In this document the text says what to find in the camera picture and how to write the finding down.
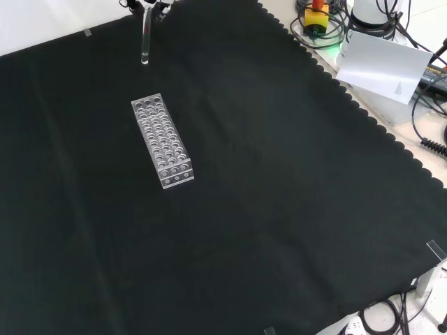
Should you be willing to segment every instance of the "black cable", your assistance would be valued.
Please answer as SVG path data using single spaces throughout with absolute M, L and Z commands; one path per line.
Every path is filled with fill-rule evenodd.
M 431 50 L 429 50 L 428 48 L 424 47 L 422 44 L 416 42 L 408 33 L 408 31 L 406 31 L 406 29 L 400 24 L 397 23 L 397 30 L 404 35 L 405 37 L 407 37 L 409 39 L 409 41 L 411 42 L 411 44 L 413 44 L 414 47 L 418 48 L 421 47 L 424 50 L 430 52 L 431 54 L 433 54 L 433 57 L 436 59 L 439 59 L 441 62 L 443 62 L 446 66 L 447 66 L 447 62 L 445 62 L 440 56 L 438 56 L 437 54 L 434 54 Z M 439 144 L 437 142 L 433 142 L 431 140 L 428 140 L 426 137 L 422 137 L 422 135 L 418 132 L 418 129 L 416 128 L 415 122 L 414 122 L 414 112 L 416 110 L 416 106 L 419 102 L 419 100 L 422 98 L 422 95 L 426 95 L 428 89 L 430 89 L 431 87 L 433 87 L 433 85 L 435 85 L 437 82 L 440 82 L 442 80 L 447 79 L 447 75 L 443 75 L 439 78 L 437 78 L 436 80 L 434 80 L 433 82 L 430 82 L 421 92 L 415 92 L 417 95 L 417 98 L 414 101 L 413 104 L 413 109 L 411 111 L 411 125 L 413 126 L 414 132 L 416 133 L 416 135 L 420 138 L 421 140 L 421 144 L 425 147 L 427 147 L 428 149 L 431 149 L 435 152 L 437 152 L 438 154 L 443 154 L 444 156 L 447 157 L 447 147 L 445 145 Z M 441 109 L 441 113 L 439 111 L 437 111 L 436 109 L 433 109 L 436 112 L 438 112 L 438 114 L 444 114 L 444 110 Z
M 400 306 L 400 314 L 399 314 L 399 326 L 400 326 L 400 328 L 397 330 L 396 335 L 399 332 L 403 332 L 402 331 L 402 316 L 404 315 L 405 305 L 404 305 L 404 297 L 403 297 L 402 293 L 400 294 L 400 304 L 401 304 L 401 306 Z
M 423 304 L 423 306 L 422 306 L 422 308 L 419 310 L 419 312 L 417 312 L 417 314 L 415 314 L 410 320 L 408 320 L 408 322 L 406 322 L 406 324 L 402 324 L 401 325 L 401 327 L 397 330 L 397 332 L 396 332 L 396 334 L 395 335 L 397 335 L 400 331 L 402 331 L 402 329 L 405 329 L 406 330 L 406 334 L 404 333 L 404 332 L 402 332 L 402 334 L 403 335 L 409 335 L 410 334 L 410 330 L 409 330 L 409 323 L 411 322 L 411 321 L 413 321 L 423 310 L 424 310 L 424 308 L 425 308 L 425 306 L 427 305 L 427 302 L 428 302 L 428 299 L 430 298 L 430 295 L 432 295 L 432 292 L 433 292 L 433 289 L 430 291 L 430 293 L 428 294 L 428 297 L 427 297 L 427 299 L 425 300 L 425 302 L 424 302 L 424 304 Z M 401 302 L 402 302 L 402 312 L 404 311 L 404 309 L 406 310 L 406 298 L 405 298 L 405 300 L 403 300 L 403 298 L 402 298 L 402 295 L 401 295 Z
M 135 10 L 138 7 L 138 2 L 136 0 L 124 0 L 126 4 L 122 3 L 123 0 L 118 0 L 118 3 L 123 8 L 128 8 L 129 10 Z
M 343 1 L 346 1 L 346 0 L 328 0 L 329 13 L 337 14 L 336 8 L 341 8 L 343 5 Z M 295 0 L 295 9 L 297 12 L 299 12 L 301 7 L 305 7 L 308 4 L 309 4 L 309 0 Z
M 380 12 L 381 12 L 382 14 L 386 14 L 386 13 L 382 10 L 382 8 L 380 8 L 379 0 L 376 0 L 376 5 L 377 5 L 377 8 L 380 10 Z
M 434 112 L 436 112 L 437 114 L 439 114 L 439 115 L 441 115 L 442 117 L 447 117 L 447 113 L 446 113 L 446 111 L 442 108 L 442 107 L 440 107 L 440 109 L 441 110 L 438 110 L 438 109 L 436 109 L 435 108 L 435 106 L 433 106 L 431 103 L 429 103 L 428 101 L 426 101 L 422 96 L 420 97 L 420 99 L 424 102 L 424 104 L 425 104 L 425 106 L 419 101 L 419 103 L 422 105 L 422 106 L 424 106 L 424 107 L 427 107 L 427 108 L 430 108 L 431 110 L 433 110 Z
M 439 103 L 438 99 L 436 99 L 435 97 L 432 98 L 433 102 L 436 106 L 439 107 L 439 109 L 443 112 L 444 115 L 447 115 L 447 112 L 445 109 L 443 109 L 443 107 L 441 106 L 441 104 Z
M 393 7 L 391 8 L 391 10 L 388 10 L 388 0 L 383 0 L 383 3 L 385 4 L 386 17 L 390 20 L 391 15 L 394 14 L 394 9 L 396 8 L 396 5 L 397 5 L 397 0 L 394 1 Z
M 404 319 L 403 319 L 403 323 L 404 323 L 404 328 L 402 329 L 402 333 L 404 335 L 410 335 L 410 328 L 409 328 L 409 321 L 408 321 L 408 315 L 406 314 L 406 293 L 404 294 Z
M 436 51 L 434 54 L 436 56 L 441 56 L 445 51 L 447 51 L 447 38 L 443 41 L 442 47 L 440 47 L 439 50 Z M 433 63 L 434 61 L 436 61 L 436 57 L 435 56 L 433 56 L 430 59 L 430 64 Z
M 420 98 L 422 97 L 423 94 L 425 94 L 427 92 L 427 90 L 433 86 L 434 84 L 436 84 L 437 82 L 440 82 L 441 80 L 444 80 L 447 78 L 447 75 L 443 75 L 442 77 L 439 77 L 438 79 L 436 79 L 435 81 L 431 82 L 429 85 L 427 85 L 422 92 L 415 92 L 417 95 L 417 98 L 414 101 L 413 104 L 413 109 L 411 111 L 411 123 L 413 124 L 413 129 L 416 132 L 416 135 L 421 139 L 421 140 L 426 140 L 426 138 L 423 138 L 420 133 L 418 132 L 418 130 L 416 129 L 416 125 L 414 124 L 414 112 L 416 110 L 416 105 L 418 104 L 418 101 L 420 100 Z
M 407 30 L 408 26 L 410 25 L 410 16 L 411 16 L 411 0 L 408 0 L 408 20 L 406 21 L 405 30 Z
M 376 27 L 376 28 L 364 28 L 357 24 L 355 20 L 351 17 L 348 10 L 348 5 L 346 1 L 344 2 L 344 11 L 346 13 L 346 16 L 349 18 L 349 22 L 355 27 L 354 30 L 359 31 L 360 33 L 368 34 L 371 36 L 376 37 L 385 37 L 390 34 L 392 30 L 395 29 L 396 24 L 398 23 L 397 17 L 391 17 L 389 18 L 388 22 Z
M 389 299 L 381 300 L 379 303 L 387 304 L 391 308 L 391 311 L 393 311 L 394 319 L 395 319 L 393 326 L 390 329 L 385 330 L 384 332 L 378 332 L 376 330 L 373 330 L 366 322 L 365 309 L 363 309 L 358 314 L 358 316 L 362 320 L 363 327 L 365 327 L 365 330 L 371 335 L 394 335 L 397 328 L 399 328 L 399 322 L 400 322 L 399 312 L 397 311 L 396 306 Z M 368 308 L 371 308 L 371 307 L 375 306 L 376 304 L 377 303 L 369 305 Z
M 304 24 L 301 21 L 301 17 L 304 15 L 305 11 L 307 9 L 311 9 L 314 12 L 319 12 L 319 13 L 324 13 L 325 15 L 327 15 L 329 17 L 329 20 L 332 22 L 337 23 L 337 26 L 329 31 L 328 33 L 314 33 L 313 31 L 311 31 L 310 29 L 308 29 L 307 27 L 304 26 Z M 343 38 L 344 38 L 344 34 L 346 33 L 346 25 L 344 23 L 344 20 L 346 19 L 346 16 L 343 18 L 341 13 L 340 13 L 340 17 L 342 19 L 339 19 L 338 17 L 336 17 L 333 14 L 327 13 L 324 10 L 319 10 L 319 9 L 315 9 L 312 8 L 311 4 L 307 4 L 306 6 L 303 6 L 301 8 L 299 8 L 299 12 L 298 12 L 298 17 L 296 19 L 294 19 L 291 22 L 290 25 L 290 29 L 291 32 L 293 34 L 293 36 L 300 42 L 302 43 L 305 47 L 311 48 L 311 49 L 315 49 L 315 50 L 319 50 L 319 49 L 325 49 L 328 47 L 334 47 L 337 45 L 342 44 L 343 42 Z M 330 43 L 327 45 L 310 45 L 304 38 L 302 38 L 301 36 L 299 36 L 294 30 L 293 30 L 293 25 L 295 24 L 295 22 L 299 22 L 300 26 L 302 27 L 303 31 L 307 32 L 310 36 L 313 36 L 314 38 L 320 38 L 320 39 L 333 39 L 333 38 L 338 38 L 338 41 L 335 43 Z M 339 32 L 334 35 L 334 36 L 329 36 L 331 33 L 335 32 L 336 30 L 339 30 Z

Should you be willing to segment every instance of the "wire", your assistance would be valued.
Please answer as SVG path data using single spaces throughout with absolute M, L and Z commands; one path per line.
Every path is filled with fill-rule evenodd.
M 433 98 L 433 97 L 432 97 L 432 100 L 434 101 L 434 103 L 435 103 L 438 107 L 440 107 L 441 110 L 436 109 L 435 106 L 433 106 L 431 103 L 429 103 L 428 101 L 426 101 L 422 96 L 420 97 L 420 99 L 421 99 L 421 100 L 424 102 L 424 104 L 425 104 L 425 105 L 424 105 L 423 103 L 421 103 L 421 102 L 419 101 L 419 103 L 420 103 L 422 106 L 427 107 L 427 108 L 430 108 L 431 110 L 433 110 L 433 111 L 436 112 L 437 114 L 441 115 L 442 117 L 447 117 L 447 113 L 446 113 L 446 111 L 434 101 L 434 98 Z
M 393 326 L 389 330 L 385 330 L 384 332 L 378 332 L 371 329 L 371 327 L 366 323 L 365 320 L 365 310 L 377 305 L 378 303 L 373 303 L 369 305 L 366 309 L 360 311 L 358 316 L 362 320 L 363 327 L 365 327 L 365 330 L 371 335 L 398 335 L 399 332 L 402 332 L 402 335 L 410 335 L 409 323 L 413 321 L 419 314 L 422 313 L 425 306 L 427 306 L 428 299 L 432 295 L 432 292 L 433 289 L 430 290 L 430 293 L 427 296 L 427 299 L 424 301 L 422 308 L 410 320 L 408 320 L 408 315 L 406 314 L 406 298 L 407 298 L 406 292 L 403 294 L 400 293 L 400 302 L 401 302 L 400 312 L 397 311 L 396 306 L 389 299 L 379 301 L 379 303 L 382 302 L 384 304 L 387 304 L 391 308 L 395 318 Z
M 364 28 L 361 25 L 359 25 L 349 14 L 348 11 L 348 5 L 346 2 L 344 2 L 344 10 L 346 13 L 346 16 L 349 19 L 349 23 L 353 25 L 355 31 L 359 31 L 360 33 L 364 33 L 364 34 L 368 34 L 371 36 L 375 36 L 375 37 L 379 37 L 379 38 L 385 38 L 385 39 L 390 39 L 394 36 L 395 30 L 396 30 L 396 26 L 399 23 L 399 18 L 400 16 L 396 13 L 395 17 L 391 17 L 390 13 L 388 12 L 388 5 L 386 4 L 386 12 L 385 14 L 387 14 L 388 16 L 388 21 L 380 26 L 374 27 L 374 28 Z M 392 10 L 394 10 L 395 6 L 397 4 L 397 0 L 395 0 L 393 7 L 391 8 Z
M 122 0 L 118 0 L 118 3 L 119 3 L 119 5 L 120 5 L 122 8 L 128 8 L 128 7 L 129 7 L 128 4 L 127 4 L 127 2 L 126 2 L 125 5 L 123 5 L 123 4 L 121 3 L 121 1 L 122 1 Z
M 346 1 L 346 0 L 328 0 L 329 13 L 337 14 L 336 8 L 342 8 L 343 1 Z M 296 11 L 299 12 L 301 7 L 307 6 L 308 4 L 309 4 L 309 0 L 295 0 Z
M 427 90 L 432 87 L 434 84 L 436 84 L 437 82 L 440 82 L 441 80 L 444 80 L 447 78 L 447 75 L 443 75 L 442 77 L 439 77 L 438 79 L 436 79 L 435 81 L 431 82 L 429 85 L 427 85 L 422 92 L 415 92 L 416 95 L 418 96 L 413 104 L 413 109 L 411 111 L 411 124 L 413 125 L 413 129 L 416 133 L 416 135 L 421 139 L 424 140 L 424 138 L 422 137 L 422 135 L 418 132 L 418 129 L 416 129 L 416 125 L 414 124 L 414 112 L 416 110 L 416 105 L 418 104 L 418 101 L 422 98 L 422 95 L 425 94 L 427 92 Z
M 391 15 L 395 13 L 394 9 L 396 8 L 397 0 L 394 1 L 393 7 L 391 8 L 391 10 L 388 10 L 388 0 L 383 0 L 383 3 L 385 4 L 385 14 L 386 14 L 387 18 L 390 19 Z
M 399 312 L 397 311 L 396 306 L 389 299 L 381 300 L 381 301 L 379 301 L 379 303 L 387 304 L 391 308 L 391 311 L 393 311 L 393 314 L 394 314 L 394 324 L 392 325 L 392 327 L 390 329 L 385 330 L 384 332 L 378 332 L 376 330 L 373 330 L 366 322 L 365 309 L 363 309 L 358 314 L 358 316 L 362 320 L 363 327 L 365 327 L 365 330 L 371 335 L 394 335 L 394 333 L 396 332 L 397 328 L 399 328 L 399 325 L 400 325 Z M 371 308 L 377 304 L 378 303 L 369 305 L 366 309 Z
M 406 21 L 405 30 L 407 30 L 408 26 L 410 25 L 410 17 L 411 17 L 411 0 L 408 0 L 408 20 Z
M 381 12 L 382 14 L 386 14 L 386 13 L 382 10 L 382 8 L 380 8 L 379 0 L 376 0 L 376 5 L 377 5 L 377 8 L 380 10 L 380 12 Z
M 419 47 L 423 48 L 425 51 L 428 51 L 428 52 L 430 52 L 431 54 L 433 54 L 433 57 L 435 57 L 436 59 L 439 59 L 442 63 L 444 63 L 444 64 L 447 66 L 447 62 L 445 62 L 440 56 L 438 56 L 437 54 L 433 53 L 433 51 L 431 51 L 430 49 L 424 47 L 422 44 L 416 42 L 416 41 L 410 36 L 410 34 L 408 33 L 408 31 L 406 31 L 406 29 L 405 29 L 400 23 L 397 23 L 397 30 L 398 30 L 402 35 L 404 35 L 406 38 L 408 38 L 408 40 L 410 41 L 410 43 L 411 43 L 415 48 L 419 48 Z M 441 76 L 441 77 L 439 77 L 439 78 L 437 78 L 436 80 L 434 80 L 434 81 L 432 81 L 432 82 L 430 82 L 430 83 L 429 83 L 429 84 L 428 84 L 428 85 L 427 85 L 421 92 L 415 92 L 416 95 L 417 95 L 417 98 L 416 98 L 415 101 L 414 101 L 413 109 L 412 109 L 412 111 L 411 111 L 411 125 L 413 126 L 413 129 L 414 129 L 414 132 L 416 133 L 416 135 L 421 139 L 421 144 L 424 145 L 424 146 L 426 146 L 427 148 L 429 148 L 429 149 L 431 149 L 431 150 L 435 150 L 435 151 L 437 151 L 438 153 L 443 154 L 444 156 L 447 156 L 447 147 L 446 147 L 446 146 L 443 146 L 443 145 L 441 145 L 441 144 L 439 144 L 439 143 L 430 141 L 430 140 L 428 140 L 427 138 L 422 137 L 422 135 L 418 132 L 418 129 L 416 128 L 415 121 L 414 121 L 414 112 L 415 112 L 415 110 L 416 110 L 416 105 L 418 104 L 419 100 L 423 100 L 422 95 L 425 95 L 425 94 L 427 93 L 428 89 L 430 89 L 431 87 L 433 87 L 433 85 L 435 85 L 437 82 L 440 82 L 440 81 L 442 81 L 442 80 L 445 80 L 446 78 L 447 78 L 447 74 L 446 74 L 446 75 L 443 75 L 443 76 Z M 432 109 L 433 109 L 435 112 L 437 112 L 438 114 L 441 114 L 441 115 L 443 115 L 443 116 L 446 115 L 445 110 L 444 110 L 442 107 L 440 107 L 441 111 L 438 111 L 437 109 L 435 109 L 435 108 L 433 108 L 433 107 L 432 107 Z

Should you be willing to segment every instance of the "white paper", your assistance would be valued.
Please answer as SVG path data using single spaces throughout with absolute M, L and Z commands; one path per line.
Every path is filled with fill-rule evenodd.
M 337 79 L 407 104 L 432 54 L 353 31 Z

